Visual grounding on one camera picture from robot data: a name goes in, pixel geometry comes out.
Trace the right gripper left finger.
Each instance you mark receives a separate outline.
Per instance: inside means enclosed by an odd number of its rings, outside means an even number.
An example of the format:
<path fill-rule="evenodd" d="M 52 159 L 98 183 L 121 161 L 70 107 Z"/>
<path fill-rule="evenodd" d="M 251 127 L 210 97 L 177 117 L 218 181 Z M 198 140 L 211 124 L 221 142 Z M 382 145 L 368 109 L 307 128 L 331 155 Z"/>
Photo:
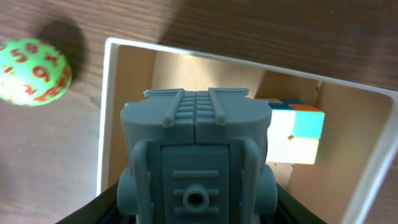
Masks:
<path fill-rule="evenodd" d="M 81 207 L 57 224 L 136 224 L 135 216 L 122 215 L 117 206 L 119 182 L 100 193 L 90 203 Z"/>

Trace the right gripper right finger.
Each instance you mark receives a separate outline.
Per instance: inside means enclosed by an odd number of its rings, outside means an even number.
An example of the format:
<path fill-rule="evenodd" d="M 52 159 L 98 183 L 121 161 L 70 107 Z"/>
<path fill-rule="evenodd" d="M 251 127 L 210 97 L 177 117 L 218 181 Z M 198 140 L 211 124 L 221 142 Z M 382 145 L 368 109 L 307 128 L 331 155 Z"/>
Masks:
<path fill-rule="evenodd" d="M 272 215 L 261 215 L 260 224 L 326 224 L 283 187 L 276 185 L 278 196 L 276 210 Z"/>

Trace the colourful puzzle cube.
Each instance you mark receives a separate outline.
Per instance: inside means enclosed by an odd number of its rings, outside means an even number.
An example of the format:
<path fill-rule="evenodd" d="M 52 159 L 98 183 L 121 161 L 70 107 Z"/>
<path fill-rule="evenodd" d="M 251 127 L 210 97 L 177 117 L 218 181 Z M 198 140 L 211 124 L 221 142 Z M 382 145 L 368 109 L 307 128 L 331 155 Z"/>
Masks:
<path fill-rule="evenodd" d="M 325 113 L 299 100 L 269 99 L 266 162 L 314 164 Z"/>

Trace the yellow grey toy truck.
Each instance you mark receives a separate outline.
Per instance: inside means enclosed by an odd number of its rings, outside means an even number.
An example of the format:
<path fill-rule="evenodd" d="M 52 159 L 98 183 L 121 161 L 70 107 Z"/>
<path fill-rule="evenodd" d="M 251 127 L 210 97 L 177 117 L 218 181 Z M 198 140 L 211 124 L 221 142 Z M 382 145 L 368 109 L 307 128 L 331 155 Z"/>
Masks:
<path fill-rule="evenodd" d="M 147 90 L 126 103 L 118 209 L 138 223 L 259 223 L 277 208 L 272 110 L 246 88 Z"/>

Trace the green numbered ball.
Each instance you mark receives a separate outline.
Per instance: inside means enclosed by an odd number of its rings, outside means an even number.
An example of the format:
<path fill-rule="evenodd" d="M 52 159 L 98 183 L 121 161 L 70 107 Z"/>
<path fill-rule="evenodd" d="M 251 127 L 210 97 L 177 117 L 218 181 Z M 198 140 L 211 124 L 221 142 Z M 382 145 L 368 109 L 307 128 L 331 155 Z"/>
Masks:
<path fill-rule="evenodd" d="M 60 50 L 40 39 L 1 42 L 1 99 L 42 106 L 59 99 L 72 82 L 72 69 Z"/>

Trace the white cardboard box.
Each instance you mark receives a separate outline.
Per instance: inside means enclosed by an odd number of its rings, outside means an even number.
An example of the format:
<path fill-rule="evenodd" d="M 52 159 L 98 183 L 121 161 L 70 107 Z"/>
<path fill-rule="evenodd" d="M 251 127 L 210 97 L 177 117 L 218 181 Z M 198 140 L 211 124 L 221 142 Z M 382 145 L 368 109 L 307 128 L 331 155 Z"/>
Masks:
<path fill-rule="evenodd" d="M 314 164 L 266 162 L 275 181 L 326 223 L 362 223 L 397 152 L 397 93 L 311 73 L 110 37 L 105 42 L 96 191 L 129 165 L 121 110 L 147 90 L 246 88 L 325 113 Z"/>

